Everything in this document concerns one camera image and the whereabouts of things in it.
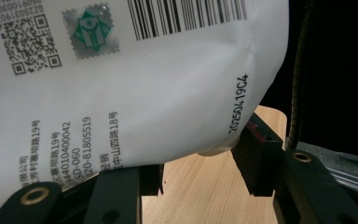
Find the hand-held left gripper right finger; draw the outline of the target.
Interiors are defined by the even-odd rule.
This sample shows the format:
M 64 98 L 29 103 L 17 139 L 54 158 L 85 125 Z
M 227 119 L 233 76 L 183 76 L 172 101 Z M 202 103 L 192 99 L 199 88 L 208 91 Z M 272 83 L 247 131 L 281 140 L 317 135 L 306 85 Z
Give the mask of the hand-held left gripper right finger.
M 282 211 L 273 194 L 279 180 L 283 140 L 256 113 L 247 121 L 238 144 L 231 149 L 233 159 L 250 195 L 272 197 L 279 224 Z

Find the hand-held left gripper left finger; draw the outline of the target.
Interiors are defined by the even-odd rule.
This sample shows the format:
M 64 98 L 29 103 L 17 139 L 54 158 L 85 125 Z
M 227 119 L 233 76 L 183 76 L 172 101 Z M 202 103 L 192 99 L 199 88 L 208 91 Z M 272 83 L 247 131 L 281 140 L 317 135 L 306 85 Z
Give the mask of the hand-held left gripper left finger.
M 143 196 L 163 192 L 163 165 L 98 174 L 83 224 L 143 224 Z

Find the white and blue pouch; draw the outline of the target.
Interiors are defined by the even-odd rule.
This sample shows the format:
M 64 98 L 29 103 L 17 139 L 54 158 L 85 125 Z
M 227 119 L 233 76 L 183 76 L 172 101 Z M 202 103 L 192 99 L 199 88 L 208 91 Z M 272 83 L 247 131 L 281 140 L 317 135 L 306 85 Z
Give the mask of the white and blue pouch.
M 231 149 L 288 33 L 289 0 L 0 0 L 0 207 Z

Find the metal floor rail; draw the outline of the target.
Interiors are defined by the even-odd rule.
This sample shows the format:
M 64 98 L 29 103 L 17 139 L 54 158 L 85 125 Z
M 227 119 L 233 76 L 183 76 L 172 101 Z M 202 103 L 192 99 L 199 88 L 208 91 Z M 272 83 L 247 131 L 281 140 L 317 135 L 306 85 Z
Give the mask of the metal floor rail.
M 330 175 L 343 187 L 358 193 L 358 176 L 327 167 Z

